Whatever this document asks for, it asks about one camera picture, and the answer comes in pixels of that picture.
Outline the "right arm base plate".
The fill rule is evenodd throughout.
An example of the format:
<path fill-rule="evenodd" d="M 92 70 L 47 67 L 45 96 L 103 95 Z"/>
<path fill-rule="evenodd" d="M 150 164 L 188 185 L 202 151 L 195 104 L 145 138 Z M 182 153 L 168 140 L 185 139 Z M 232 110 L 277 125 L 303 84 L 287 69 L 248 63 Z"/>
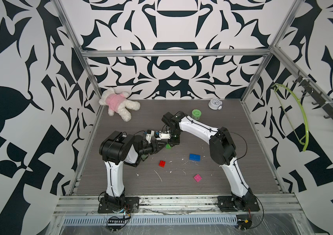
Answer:
<path fill-rule="evenodd" d="M 244 197 L 218 196 L 217 205 L 222 212 L 258 212 L 260 206 L 257 198 L 253 194 L 247 194 Z"/>

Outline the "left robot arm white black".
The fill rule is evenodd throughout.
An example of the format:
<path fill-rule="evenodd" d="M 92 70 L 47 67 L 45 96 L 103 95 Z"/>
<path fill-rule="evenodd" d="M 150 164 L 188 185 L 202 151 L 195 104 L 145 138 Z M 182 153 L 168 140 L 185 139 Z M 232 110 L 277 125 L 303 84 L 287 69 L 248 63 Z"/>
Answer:
<path fill-rule="evenodd" d="M 148 156 L 161 151 L 171 138 L 168 132 L 149 130 L 135 135 L 114 131 L 99 147 L 107 169 L 107 189 L 104 195 L 108 203 L 123 206 L 125 187 L 123 184 L 123 166 L 137 167 Z"/>

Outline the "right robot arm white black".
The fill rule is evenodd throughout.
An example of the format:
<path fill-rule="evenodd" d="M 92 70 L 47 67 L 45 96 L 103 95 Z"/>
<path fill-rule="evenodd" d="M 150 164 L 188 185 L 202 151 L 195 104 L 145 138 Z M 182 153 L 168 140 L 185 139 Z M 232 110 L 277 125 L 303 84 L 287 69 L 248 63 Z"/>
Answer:
<path fill-rule="evenodd" d="M 238 166 L 236 146 L 227 128 L 205 125 L 182 111 L 174 115 L 170 112 L 164 114 L 162 122 L 169 128 L 168 143 L 171 146 L 180 144 L 182 132 L 188 132 L 205 141 L 210 147 L 211 159 L 220 165 L 227 177 L 233 200 L 243 205 L 254 202 L 256 198 Z"/>

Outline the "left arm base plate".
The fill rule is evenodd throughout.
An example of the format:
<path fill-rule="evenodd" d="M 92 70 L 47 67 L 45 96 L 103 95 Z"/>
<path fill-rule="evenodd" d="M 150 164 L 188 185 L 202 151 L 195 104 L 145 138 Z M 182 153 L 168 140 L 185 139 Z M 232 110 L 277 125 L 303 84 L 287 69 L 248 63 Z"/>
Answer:
<path fill-rule="evenodd" d="M 134 212 L 139 208 L 139 197 L 119 197 L 114 198 L 111 196 L 103 197 L 100 199 L 98 213 L 121 213 L 121 212 Z"/>

